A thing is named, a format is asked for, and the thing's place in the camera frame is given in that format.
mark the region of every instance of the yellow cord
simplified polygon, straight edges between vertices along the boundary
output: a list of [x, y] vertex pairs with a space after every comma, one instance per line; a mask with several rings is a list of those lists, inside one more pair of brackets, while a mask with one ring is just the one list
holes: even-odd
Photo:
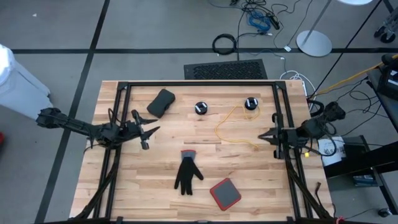
[[248, 115], [246, 114], [246, 109], [245, 109], [244, 106], [235, 106], [235, 107], [228, 113], [228, 115], [224, 118], [224, 120], [222, 120], [222, 122], [220, 122], [220, 123], [217, 124], [217, 126], [216, 126], [214, 132], [216, 133], [217, 137], [218, 137], [219, 139], [223, 140], [223, 141], [227, 141], [227, 142], [246, 142], [246, 143], [248, 143], [248, 144], [254, 146], [255, 148], [258, 148], [259, 146], [256, 145], [256, 144], [254, 144], [254, 143], [252, 143], [251, 141], [244, 140], [244, 139], [229, 140], [229, 139], [225, 139], [225, 138], [220, 137], [220, 135], [218, 134], [218, 130], [217, 130], [218, 127], [219, 127], [222, 123], [224, 123], [224, 122], [229, 118], [229, 116], [231, 116], [232, 112], [233, 112], [236, 108], [239, 108], [239, 107], [241, 107], [241, 108], [243, 109], [244, 117], [245, 117], [246, 119], [250, 120], [250, 121], [253, 120], [253, 119], [256, 119], [256, 118], [260, 115], [260, 113], [261, 113], [261, 112], [260, 112], [260, 107], [258, 106], [257, 108], [258, 108], [258, 111], [259, 111], [259, 112], [258, 112], [254, 117], [249, 118]]
[[[392, 58], [394, 58], [394, 59], [395, 59], [395, 58], [398, 58], [398, 55], [394, 55], [394, 56], [392, 56]], [[377, 68], [378, 66], [380, 66], [380, 65], [382, 65], [382, 64], [383, 64], [383, 63], [380, 62], [380, 63], [378, 63], [377, 65], [375, 65], [375, 66], [373, 66], [373, 67], [371, 67], [371, 68], [368, 68], [368, 69], [366, 69], [366, 70], [363, 70], [362, 72], [359, 72], [359, 73], [353, 75], [352, 77], [346, 78], [346, 79], [344, 79], [344, 80], [342, 80], [342, 81], [340, 81], [340, 82], [338, 82], [338, 83], [336, 83], [336, 84], [334, 84], [334, 85], [332, 85], [332, 86], [329, 86], [328, 88], [326, 88], [326, 89], [324, 89], [324, 90], [322, 90], [322, 91], [319, 91], [315, 96], [321, 95], [322, 93], [326, 93], [326, 92], [330, 91], [331, 89], [335, 88], [336, 86], [339, 86], [339, 85], [341, 85], [341, 84], [343, 84], [343, 83], [346, 83], [346, 82], [348, 82], [348, 81], [351, 81], [351, 80], [353, 80], [354, 78], [356, 78], [356, 77], [358, 77], [358, 76], [360, 76], [360, 75], [362, 75], [362, 74], [364, 74], [364, 73], [366, 73], [366, 72], [368, 72], [368, 71], [370, 71], [370, 70], [373, 70], [373, 69]]]

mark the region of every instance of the glove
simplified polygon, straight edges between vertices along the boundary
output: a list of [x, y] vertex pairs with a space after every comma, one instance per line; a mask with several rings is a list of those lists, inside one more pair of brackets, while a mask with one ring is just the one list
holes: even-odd
[[181, 183], [181, 194], [192, 195], [192, 178], [195, 174], [200, 180], [203, 180], [203, 175], [200, 173], [198, 167], [193, 162], [196, 152], [194, 150], [184, 150], [182, 153], [182, 162], [178, 169], [177, 178], [175, 179], [174, 189], [178, 188]]

